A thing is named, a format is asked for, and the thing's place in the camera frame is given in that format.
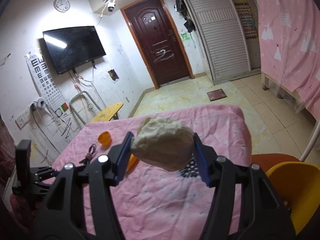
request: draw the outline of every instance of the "black and white polka dot object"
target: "black and white polka dot object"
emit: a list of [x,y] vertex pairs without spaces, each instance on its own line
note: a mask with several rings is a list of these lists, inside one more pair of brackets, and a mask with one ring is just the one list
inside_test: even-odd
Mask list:
[[198,167],[194,157],[189,161],[189,163],[181,170],[178,171],[182,177],[185,178],[195,178],[199,176]]

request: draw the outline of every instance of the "yellow chair backrest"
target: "yellow chair backrest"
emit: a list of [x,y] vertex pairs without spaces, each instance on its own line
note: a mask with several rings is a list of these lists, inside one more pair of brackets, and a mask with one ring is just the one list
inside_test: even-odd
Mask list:
[[292,208],[291,220],[298,234],[320,205],[320,168],[302,162],[283,162],[266,175],[282,200]]

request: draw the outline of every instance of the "tile floor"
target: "tile floor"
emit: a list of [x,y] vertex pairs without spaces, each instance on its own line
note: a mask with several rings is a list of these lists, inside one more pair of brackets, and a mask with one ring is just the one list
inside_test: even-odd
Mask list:
[[[227,98],[210,102],[207,92],[222,88]],[[252,136],[252,154],[286,153],[301,157],[315,120],[304,110],[295,113],[286,100],[261,88],[261,75],[213,85],[207,76],[165,86],[147,93],[134,116],[190,108],[204,104],[234,104],[244,112]],[[320,151],[306,160],[320,166]]]

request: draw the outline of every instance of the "red tile on floor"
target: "red tile on floor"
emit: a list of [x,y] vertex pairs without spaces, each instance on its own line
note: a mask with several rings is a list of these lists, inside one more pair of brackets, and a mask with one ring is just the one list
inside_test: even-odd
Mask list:
[[221,98],[226,98],[227,95],[226,93],[223,91],[223,89],[218,89],[218,90],[214,90],[214,91],[210,91],[207,92],[209,100],[210,101],[214,101],[214,100],[218,100]]

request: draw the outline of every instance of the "metal screw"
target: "metal screw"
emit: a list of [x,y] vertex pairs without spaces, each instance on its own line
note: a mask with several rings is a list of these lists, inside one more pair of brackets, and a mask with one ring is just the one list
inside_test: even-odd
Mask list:
[[252,168],[253,170],[255,170],[255,171],[258,171],[258,170],[260,169],[260,166],[259,166],[259,164],[257,164],[257,163],[252,163],[252,164],[251,164],[251,168]]
[[218,156],[217,162],[224,163],[227,159],[224,156]]
[[65,168],[66,170],[71,170],[71,169],[73,168],[73,164],[72,164],[72,163],[66,163],[66,164],[64,165],[64,168]]
[[100,162],[100,163],[105,163],[106,161],[108,161],[108,156],[107,155],[101,155],[101,156],[99,156],[99,158],[98,158],[98,161]]

